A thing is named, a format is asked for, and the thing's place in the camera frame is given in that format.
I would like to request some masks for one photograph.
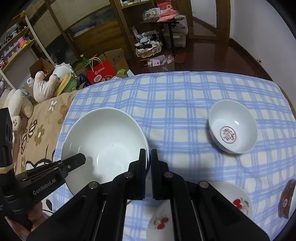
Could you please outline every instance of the bag handle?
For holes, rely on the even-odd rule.
[[[91,70],[92,70],[93,72],[94,72],[94,68],[93,68],[93,62],[94,62],[94,60],[97,60],[98,62],[101,62],[102,66],[103,66],[103,62],[102,62],[102,60],[100,60],[98,57],[93,57],[93,58],[89,59],[89,61],[90,61],[90,60],[92,60],[92,62],[91,62]]]

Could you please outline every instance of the black table leg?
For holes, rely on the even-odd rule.
[[[175,52],[174,36],[173,36],[173,31],[172,31],[172,25],[171,25],[171,23],[168,23],[168,30],[170,31],[170,43],[171,43],[171,46],[172,46],[172,53],[173,53],[173,56],[176,57],[177,54]]]

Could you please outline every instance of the human hand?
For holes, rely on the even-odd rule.
[[[46,215],[42,212],[42,202],[39,202],[28,212],[28,219],[33,223],[31,230],[27,230],[23,225],[9,219],[8,217],[5,217],[5,219],[19,238],[25,241],[30,232],[34,231],[46,220]]]

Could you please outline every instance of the large white bowl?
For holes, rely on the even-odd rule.
[[[85,164],[66,177],[69,190],[75,195],[91,181],[112,181],[139,159],[141,148],[149,156],[143,131],[127,113],[115,108],[87,113],[72,126],[62,150],[62,160],[77,153],[86,157]]]
[[[249,110],[234,100],[216,102],[209,113],[210,134],[219,148],[243,154],[257,141],[257,126]]]

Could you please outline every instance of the striped cloth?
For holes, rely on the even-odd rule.
[[[256,119],[258,141],[247,154],[235,156],[217,149],[207,131],[212,105],[233,99]],[[73,124],[86,113],[114,107],[130,114],[145,133],[150,150],[185,180],[227,181],[250,196],[252,220],[274,239],[287,220],[278,217],[280,195],[295,178],[296,122],[280,88],[273,82],[218,72],[140,74],[82,89],[73,100],[60,132],[54,160]],[[72,194],[64,184],[50,199],[54,210]],[[127,206],[123,240],[146,240],[149,220],[161,204],[146,199]]]

